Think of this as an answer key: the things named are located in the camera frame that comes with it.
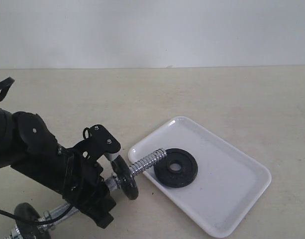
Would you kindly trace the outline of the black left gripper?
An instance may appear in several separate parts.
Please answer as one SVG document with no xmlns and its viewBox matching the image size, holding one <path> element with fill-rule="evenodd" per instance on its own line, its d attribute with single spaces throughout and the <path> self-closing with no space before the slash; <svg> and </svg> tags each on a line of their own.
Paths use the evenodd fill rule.
<svg viewBox="0 0 305 239">
<path fill-rule="evenodd" d="M 106 228 L 113 221 L 109 212 L 116 202 L 101 177 L 103 168 L 97 160 L 104 155 L 112 161 L 116 153 L 114 148 L 96 145 L 56 145 L 34 152 L 13 149 L 11 167 L 60 194 L 98 227 Z"/>
</svg>

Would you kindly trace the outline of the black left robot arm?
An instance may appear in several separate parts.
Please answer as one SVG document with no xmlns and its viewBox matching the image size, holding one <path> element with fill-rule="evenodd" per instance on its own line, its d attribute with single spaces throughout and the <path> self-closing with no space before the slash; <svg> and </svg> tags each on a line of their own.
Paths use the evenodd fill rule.
<svg viewBox="0 0 305 239">
<path fill-rule="evenodd" d="M 0 168 L 10 166 L 60 194 L 104 229 L 116 202 L 101 177 L 102 155 L 94 136 L 64 148 L 38 114 L 0 108 Z"/>
</svg>

